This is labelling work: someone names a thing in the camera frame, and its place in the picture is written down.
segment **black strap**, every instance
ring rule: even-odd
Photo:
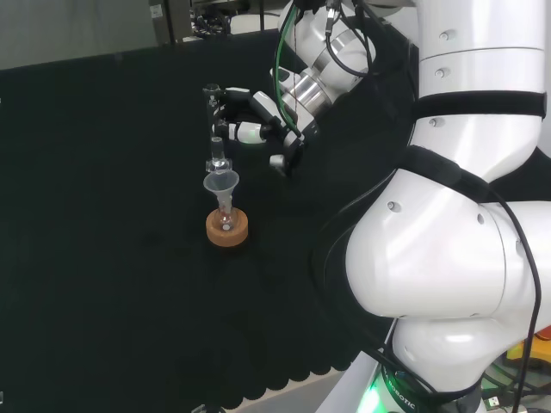
[[[467,196],[477,203],[489,201],[488,182],[466,170],[436,152],[421,146],[410,145],[398,161],[396,169],[409,170],[444,187]]]
[[[413,113],[415,119],[447,114],[527,114],[544,119],[547,101],[547,93],[515,90],[440,93],[421,97]]]

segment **gray floor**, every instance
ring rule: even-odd
[[[511,374],[516,374],[517,370],[513,368],[504,367],[503,363],[500,361],[497,361],[497,363],[506,371],[508,371]],[[502,383],[509,384],[511,381],[507,379],[502,374],[499,374],[491,367],[486,371],[490,376],[494,377],[495,379],[498,379]],[[551,376],[547,374],[540,374],[540,373],[533,373],[529,372],[526,376],[526,381],[528,383],[531,383],[532,385],[545,385],[551,381]],[[485,388],[492,388],[495,387],[494,385],[491,385],[487,381],[483,380],[482,385]],[[545,397],[529,397],[523,399],[523,404],[526,407],[538,407],[540,409],[548,409],[551,410],[551,397],[545,396]]]

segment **yellow object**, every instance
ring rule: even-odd
[[[507,360],[520,361],[523,358],[524,342],[519,343],[507,352]],[[530,359],[545,361],[551,365],[551,341],[534,337]]]

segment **white wall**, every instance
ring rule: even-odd
[[[418,44],[418,23],[417,11],[414,8],[403,8],[395,15],[390,15],[387,20],[391,22],[404,36]],[[551,4],[547,7],[547,51],[546,51],[546,86],[548,93],[551,95]],[[543,121],[542,136],[540,137],[540,149],[551,157],[551,108],[549,109],[548,117]]]
[[[0,0],[0,70],[156,44],[148,0]]]

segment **black fabric surface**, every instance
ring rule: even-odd
[[[391,170],[410,92],[403,73],[381,82],[391,120],[362,82],[320,122],[292,181],[268,166],[277,146],[228,147],[251,235],[216,249],[201,87],[270,92],[275,43],[267,32],[0,73],[3,411],[233,408],[355,358],[307,254],[320,226]],[[551,200],[550,171],[537,152],[499,187]],[[386,334],[387,320],[358,317]]]

